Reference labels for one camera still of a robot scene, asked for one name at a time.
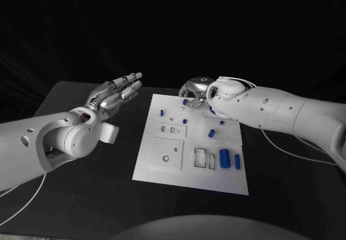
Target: metal hand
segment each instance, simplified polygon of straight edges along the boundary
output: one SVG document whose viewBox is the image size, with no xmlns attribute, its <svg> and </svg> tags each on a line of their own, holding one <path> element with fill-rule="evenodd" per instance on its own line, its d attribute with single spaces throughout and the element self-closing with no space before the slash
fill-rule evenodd
<svg viewBox="0 0 346 240">
<path fill-rule="evenodd" d="M 107 81 L 90 94 L 85 107 L 98 111 L 103 121 L 114 116 L 121 104 L 127 103 L 139 95 L 136 90 L 143 83 L 137 79 L 142 77 L 143 74 L 139 72 Z"/>
<path fill-rule="evenodd" d="M 188 97 L 189 92 L 193 92 L 195 99 L 186 103 L 188 107 L 199 107 L 205 103 L 208 86 L 215 80 L 209 77 L 196 77 L 186 81 L 179 90 L 179 97 Z"/>
</svg>

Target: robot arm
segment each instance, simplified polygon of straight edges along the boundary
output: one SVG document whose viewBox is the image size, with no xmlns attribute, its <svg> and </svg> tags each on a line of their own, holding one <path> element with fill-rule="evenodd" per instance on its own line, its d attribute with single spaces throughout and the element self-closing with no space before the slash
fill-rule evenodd
<svg viewBox="0 0 346 240">
<path fill-rule="evenodd" d="M 205 91 L 195 87 L 195 82 L 201 84 L 201 78 L 188 81 L 180 97 L 192 91 L 195 99 L 206 99 L 219 117 L 309 140 L 346 171 L 346 104 L 309 99 L 268 87 L 245 88 L 227 77 L 205 84 Z M 186 105 L 198 107 L 195 103 L 193 100 Z"/>
<path fill-rule="evenodd" d="M 142 76 L 133 73 L 103 83 L 69 112 L 0 124 L 0 191 L 85 157 L 100 140 L 116 142 L 120 128 L 104 121 L 139 95 Z"/>
</svg>

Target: cable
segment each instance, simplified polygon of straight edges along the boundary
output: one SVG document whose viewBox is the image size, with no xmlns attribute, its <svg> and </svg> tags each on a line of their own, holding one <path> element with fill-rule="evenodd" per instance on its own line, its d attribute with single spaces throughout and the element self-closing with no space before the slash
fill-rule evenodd
<svg viewBox="0 0 346 240">
<path fill-rule="evenodd" d="M 0 195 L 0 198 L 9 193 L 12 192 L 19 186 L 15 186 L 10 190 L 7 190 L 2 195 Z"/>
<path fill-rule="evenodd" d="M 322 153 L 328 154 L 322 149 L 319 149 L 315 145 L 312 145 L 307 141 L 304 141 L 300 137 L 296 136 L 296 138 L 306 144 L 309 145 L 312 148 L 315 148 L 316 150 L 319 150 Z"/>
<path fill-rule="evenodd" d="M 315 160 L 315 159 L 312 159 L 312 158 L 307 158 L 307 157 L 299 156 L 299 155 L 296 155 L 296 154 L 287 152 L 286 150 L 283 150 L 283 149 L 281 149 L 281 148 L 273 143 L 273 141 L 270 140 L 270 138 L 268 138 L 268 136 L 267 136 L 267 134 L 266 134 L 266 131 L 264 131 L 264 130 L 261 130 L 261 131 L 263 131 L 263 134 L 264 134 L 266 138 L 268 139 L 270 143 L 273 144 L 273 146 L 274 146 L 280 151 L 283 151 L 284 153 L 293 155 L 293 156 L 297 157 L 297 158 L 302 158 L 302 159 L 306 159 L 306 160 L 310 160 L 310 161 L 319 162 L 319 163 L 325 163 L 325 164 L 330 164 L 330 165 L 339 166 L 336 163 L 332 163 L 332 162 L 328 162 L 328 161 L 322 161 L 322 160 Z"/>
<path fill-rule="evenodd" d="M 0 224 L 0 226 L 5 225 L 5 224 L 16 217 L 16 215 L 22 212 L 22 210 L 28 207 L 29 203 L 31 203 L 32 200 L 35 199 L 35 197 L 36 197 L 36 195 L 38 195 L 38 193 L 39 193 L 39 191 L 41 191 L 41 189 L 42 189 L 42 185 L 44 185 L 45 179 L 46 179 L 46 174 L 44 175 L 44 179 L 42 179 L 41 185 L 39 185 L 39 187 L 38 187 L 38 191 L 36 191 L 36 193 L 33 194 L 33 196 L 32 196 L 28 204 L 22 207 L 22 209 L 16 212 L 16 214 Z"/>
<path fill-rule="evenodd" d="M 255 85 L 255 84 L 254 84 L 251 81 L 248 81 L 248 80 L 244 80 L 244 79 L 241 79 L 241 78 L 237 78 L 237 77 L 229 77 L 229 76 L 221 76 L 221 78 L 225 78 L 225 79 L 234 79 L 234 80 L 240 80 L 240 81 L 242 81 L 242 82 L 248 83 L 248 84 L 251 85 L 251 88 L 257 87 L 257 85 Z"/>
</svg>

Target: black table surface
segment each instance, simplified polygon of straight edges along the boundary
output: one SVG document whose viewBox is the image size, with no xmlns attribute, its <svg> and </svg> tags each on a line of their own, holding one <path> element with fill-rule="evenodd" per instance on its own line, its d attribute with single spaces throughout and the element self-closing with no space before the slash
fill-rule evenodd
<svg viewBox="0 0 346 240">
<path fill-rule="evenodd" d="M 61 81 L 35 116 L 68 112 L 85 103 L 98 84 Z M 46 174 L 41 192 L 0 232 L 52 238 L 106 240 L 153 220 L 195 214 L 244 217 L 312 239 L 345 237 L 345 173 L 336 166 L 283 153 L 263 132 L 241 125 L 250 196 L 133 180 L 153 94 L 178 89 L 142 87 L 139 96 L 107 121 L 120 127 L 114 144 Z M 268 132 L 294 154 L 330 161 L 293 136 Z M 0 198 L 0 222 L 25 206 L 42 177 Z"/>
</svg>

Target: robotic hand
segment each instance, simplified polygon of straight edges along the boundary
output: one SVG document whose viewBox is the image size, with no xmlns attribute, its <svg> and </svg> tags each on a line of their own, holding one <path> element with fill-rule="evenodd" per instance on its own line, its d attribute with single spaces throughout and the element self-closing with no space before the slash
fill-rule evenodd
<svg viewBox="0 0 346 240">
<path fill-rule="evenodd" d="M 346 172 L 346 104 L 309 99 L 224 76 L 217 81 L 193 78 L 185 83 L 179 96 L 188 97 L 189 92 L 196 96 L 186 103 L 189 107 L 202 106 L 206 100 L 219 117 L 309 140 Z"/>
<path fill-rule="evenodd" d="M 117 126 L 104 121 L 137 95 L 142 73 L 104 82 L 69 112 L 0 124 L 0 191 L 85 157 L 98 141 L 114 143 Z"/>
</svg>

